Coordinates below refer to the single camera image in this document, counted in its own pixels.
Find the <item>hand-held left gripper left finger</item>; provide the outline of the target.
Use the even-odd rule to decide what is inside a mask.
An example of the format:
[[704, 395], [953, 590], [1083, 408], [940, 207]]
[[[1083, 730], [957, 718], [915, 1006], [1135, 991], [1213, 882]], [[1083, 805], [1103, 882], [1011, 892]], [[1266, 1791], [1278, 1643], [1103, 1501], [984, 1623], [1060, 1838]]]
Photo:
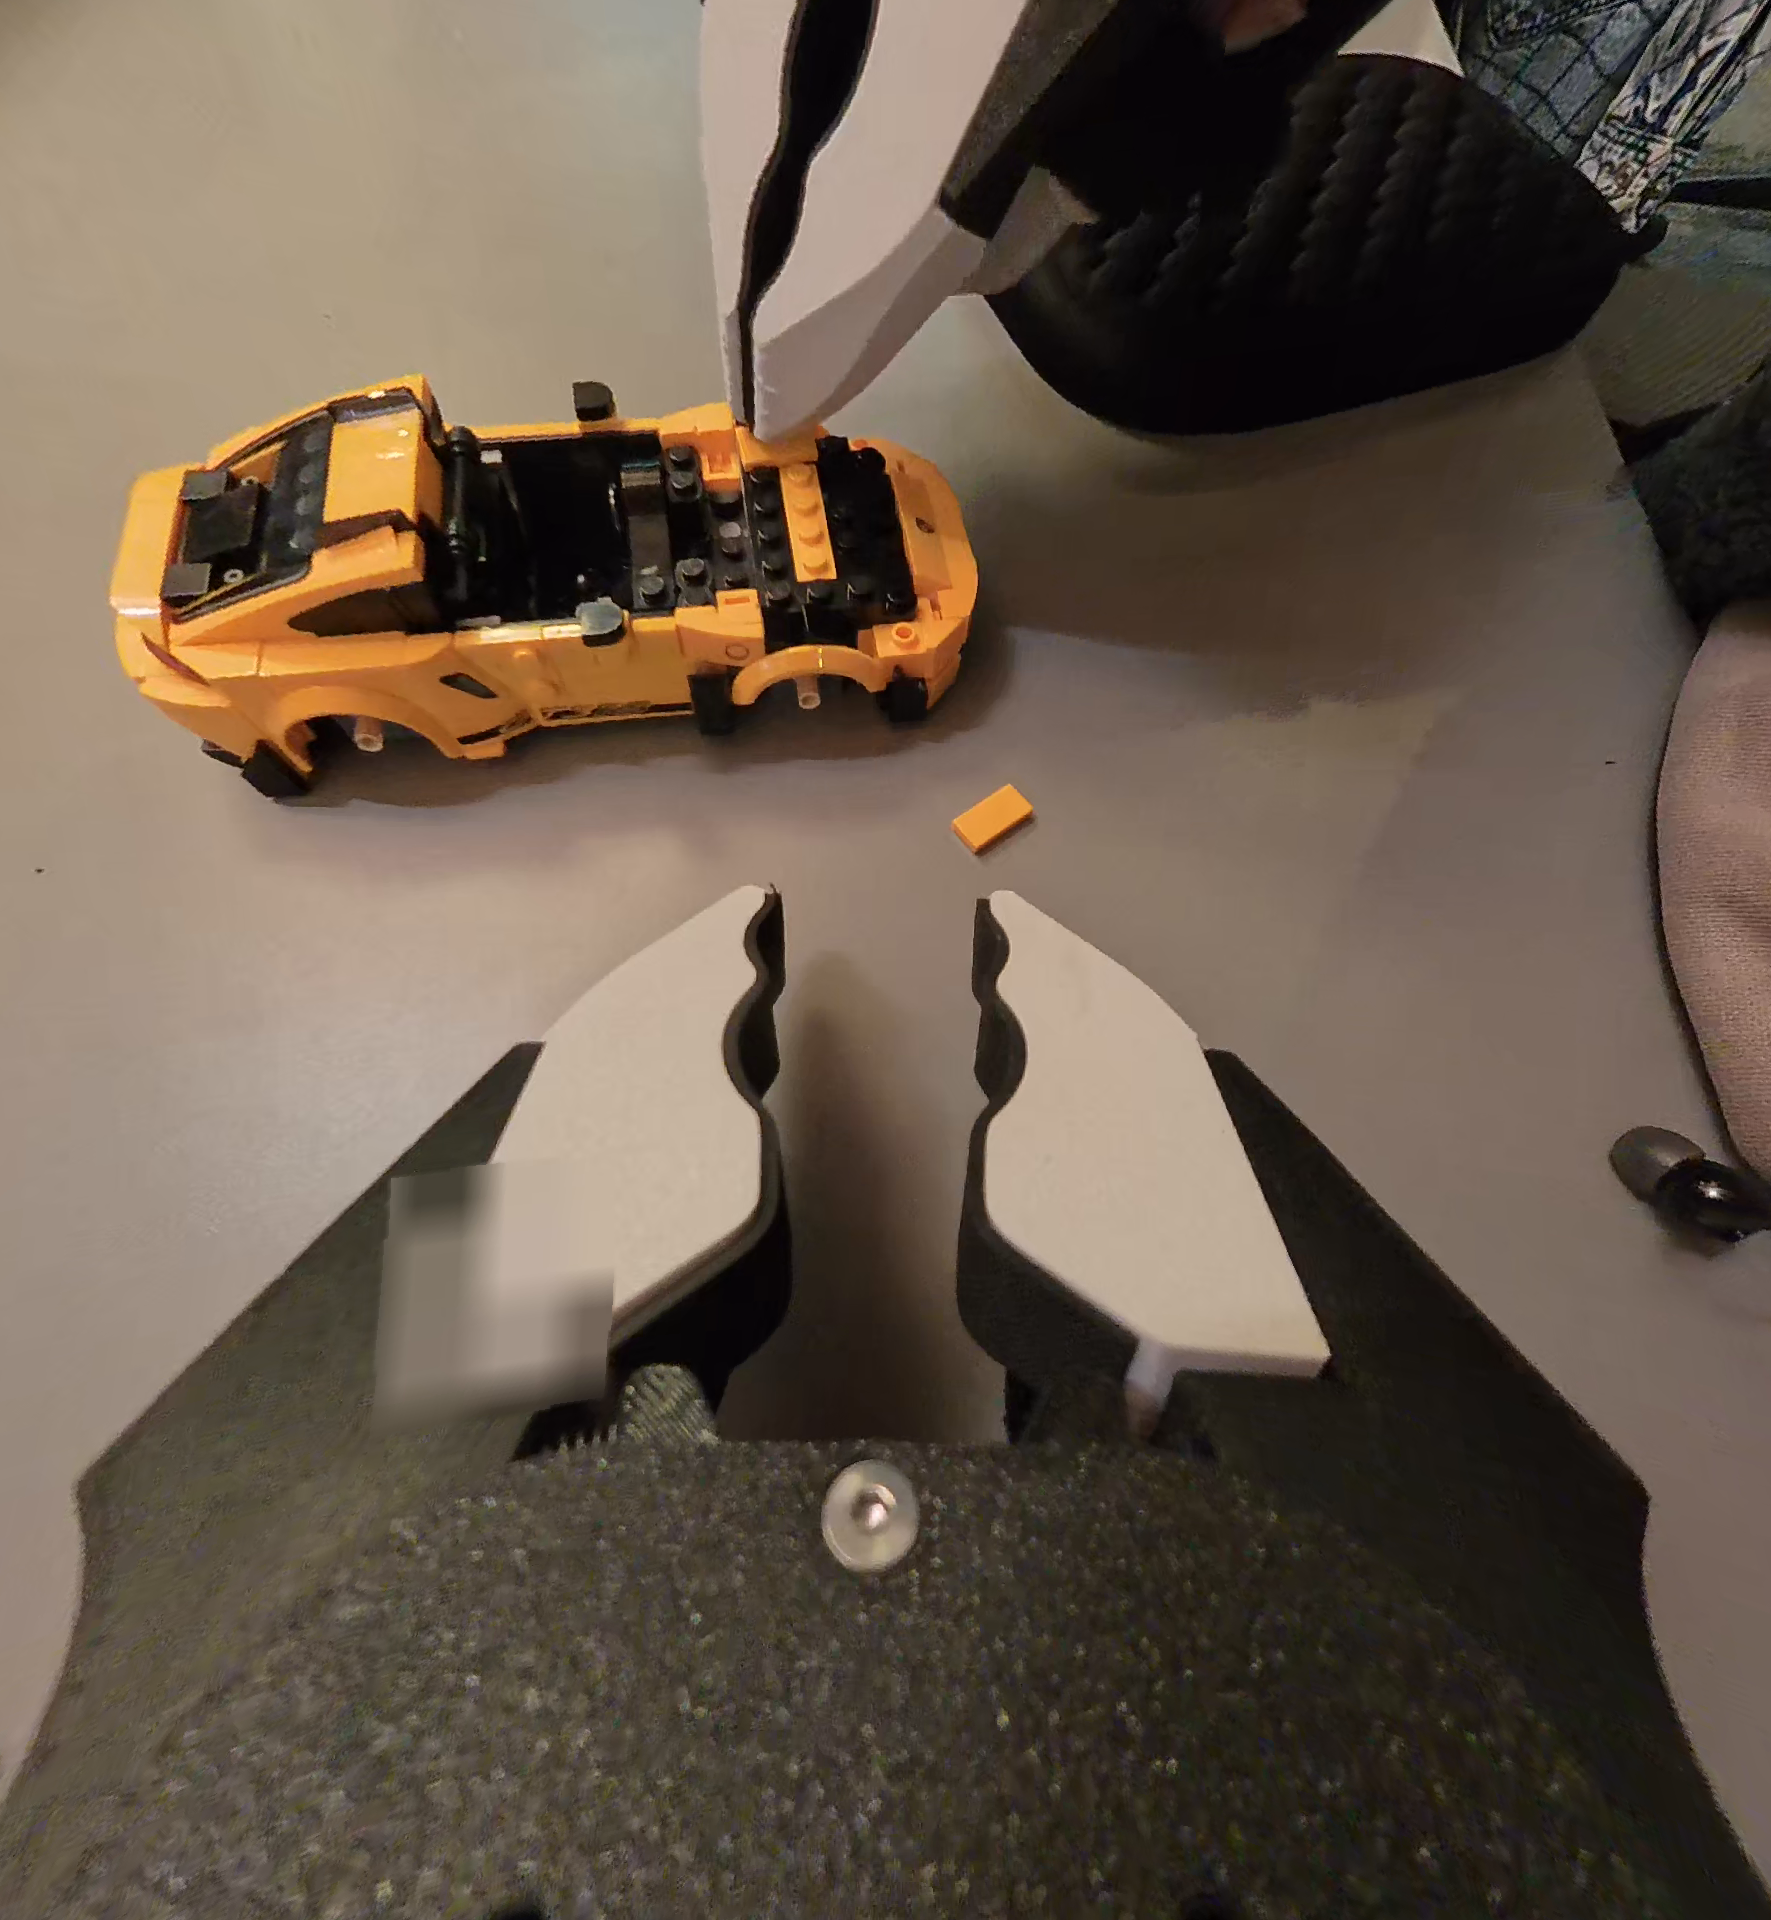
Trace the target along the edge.
[[781, 1198], [772, 1009], [783, 899], [740, 884], [639, 950], [542, 1037], [495, 1167], [572, 1279], [610, 1279], [629, 1338], [745, 1256]]

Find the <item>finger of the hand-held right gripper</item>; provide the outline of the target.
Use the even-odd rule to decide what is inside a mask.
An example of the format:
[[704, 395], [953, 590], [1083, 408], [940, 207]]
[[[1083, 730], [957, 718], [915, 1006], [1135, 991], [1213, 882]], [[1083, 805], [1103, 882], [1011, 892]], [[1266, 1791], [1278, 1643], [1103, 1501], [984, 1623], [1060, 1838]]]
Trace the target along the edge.
[[776, 445], [862, 394], [966, 292], [1045, 253], [1045, 175], [990, 216], [946, 175], [1026, 4], [754, 4], [754, 436]]
[[803, 223], [810, 161], [857, 93], [875, 4], [706, 4], [699, 123], [723, 373], [738, 422], [757, 395], [757, 310]]

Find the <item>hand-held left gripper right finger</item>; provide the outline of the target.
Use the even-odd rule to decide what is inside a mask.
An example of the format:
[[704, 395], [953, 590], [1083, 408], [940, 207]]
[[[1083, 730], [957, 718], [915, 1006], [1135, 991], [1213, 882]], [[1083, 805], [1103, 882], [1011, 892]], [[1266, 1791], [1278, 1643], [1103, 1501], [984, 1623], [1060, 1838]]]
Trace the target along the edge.
[[973, 994], [954, 1301], [1006, 1426], [1071, 1378], [1135, 1430], [1192, 1373], [1320, 1378], [1331, 1338], [1186, 1021], [1018, 892], [977, 902]]

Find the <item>orange lego car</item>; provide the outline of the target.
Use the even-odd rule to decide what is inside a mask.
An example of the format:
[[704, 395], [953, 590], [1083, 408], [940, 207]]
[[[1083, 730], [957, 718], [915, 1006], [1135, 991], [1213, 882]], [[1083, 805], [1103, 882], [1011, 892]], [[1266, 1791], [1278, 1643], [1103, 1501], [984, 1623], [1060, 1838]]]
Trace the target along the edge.
[[409, 377], [142, 476], [111, 614], [139, 694], [288, 803], [344, 742], [727, 738], [827, 683], [922, 723], [977, 584], [954, 493], [908, 447], [762, 442], [723, 402], [624, 419], [596, 381], [567, 422], [471, 430]]

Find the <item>black white patterned fabric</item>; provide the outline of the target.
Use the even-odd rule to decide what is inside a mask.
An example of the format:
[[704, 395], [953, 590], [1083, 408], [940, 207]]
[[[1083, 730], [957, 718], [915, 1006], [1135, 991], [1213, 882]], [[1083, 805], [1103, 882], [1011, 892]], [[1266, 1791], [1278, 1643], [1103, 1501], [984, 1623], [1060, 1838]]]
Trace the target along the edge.
[[1645, 230], [1771, 55], [1771, 4], [1451, 4], [1471, 86]]

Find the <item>person's dark fleece jacket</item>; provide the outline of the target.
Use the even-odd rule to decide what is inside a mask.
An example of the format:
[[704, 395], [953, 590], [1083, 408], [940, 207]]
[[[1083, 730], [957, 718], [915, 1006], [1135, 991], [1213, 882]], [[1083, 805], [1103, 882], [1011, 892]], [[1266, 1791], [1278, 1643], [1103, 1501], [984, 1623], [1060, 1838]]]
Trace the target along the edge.
[[1636, 460], [1632, 493], [1696, 625], [1771, 598], [1771, 354], [1732, 399]]

